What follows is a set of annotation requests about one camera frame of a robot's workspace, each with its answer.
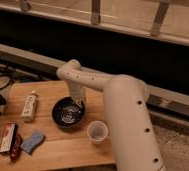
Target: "glass panel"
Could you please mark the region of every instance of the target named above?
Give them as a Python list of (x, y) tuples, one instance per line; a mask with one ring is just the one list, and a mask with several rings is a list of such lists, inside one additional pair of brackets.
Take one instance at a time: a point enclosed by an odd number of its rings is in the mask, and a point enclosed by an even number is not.
[[(28, 0), (32, 11), (44, 17), (73, 19), (90, 23), (92, 0)], [(19, 0), (0, 0), (0, 4), (19, 9)], [(159, 0), (101, 0), (101, 24), (103, 27), (116, 28), (122, 32), (128, 29), (145, 31), (149, 36)], [(172, 0), (161, 33), (169, 36), (189, 38), (189, 0)]]
[(161, 32), (189, 38), (189, 0), (172, 1)]

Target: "gray floor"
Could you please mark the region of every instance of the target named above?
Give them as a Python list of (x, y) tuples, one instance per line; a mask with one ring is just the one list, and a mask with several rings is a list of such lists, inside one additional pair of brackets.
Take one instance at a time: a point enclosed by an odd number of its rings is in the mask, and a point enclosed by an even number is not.
[[(0, 79), (0, 85), (6, 78)], [(1, 93), (7, 97), (10, 87)], [(177, 119), (159, 112), (151, 113), (157, 140), (167, 171), (189, 171), (189, 121)], [(74, 168), (72, 171), (115, 171), (113, 166)]]

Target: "black wall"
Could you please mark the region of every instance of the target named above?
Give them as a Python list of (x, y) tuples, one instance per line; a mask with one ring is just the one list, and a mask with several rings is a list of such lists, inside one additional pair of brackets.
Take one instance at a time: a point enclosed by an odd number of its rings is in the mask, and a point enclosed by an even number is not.
[(189, 47), (0, 11), (0, 43), (189, 94)]

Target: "cable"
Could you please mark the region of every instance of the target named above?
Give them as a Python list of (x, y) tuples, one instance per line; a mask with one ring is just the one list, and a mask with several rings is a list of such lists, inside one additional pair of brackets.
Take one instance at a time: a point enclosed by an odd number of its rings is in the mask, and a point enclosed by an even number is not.
[(5, 89), (5, 88), (8, 87), (9, 85), (13, 84), (13, 82), (14, 82), (13, 79), (12, 79), (12, 77), (9, 76), (9, 75), (0, 74), (0, 78), (2, 78), (2, 77), (8, 77), (8, 78), (9, 78), (9, 81), (6, 82), (5, 85), (3, 85), (2, 87), (0, 87), (0, 91), (3, 90), (3, 89)]

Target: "screw hole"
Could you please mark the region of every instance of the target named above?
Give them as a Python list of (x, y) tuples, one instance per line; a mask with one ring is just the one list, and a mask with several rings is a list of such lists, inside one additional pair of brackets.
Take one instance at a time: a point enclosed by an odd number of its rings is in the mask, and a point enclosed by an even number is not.
[(159, 161), (158, 158), (155, 158), (155, 159), (153, 160), (154, 163), (157, 163), (158, 161)]
[(145, 129), (145, 132), (147, 133), (147, 132), (150, 132), (150, 129), (149, 128), (146, 128)]
[(137, 104), (138, 104), (138, 105), (141, 105), (141, 104), (142, 104), (142, 101), (141, 101), (141, 100), (139, 100), (139, 101), (137, 102)]

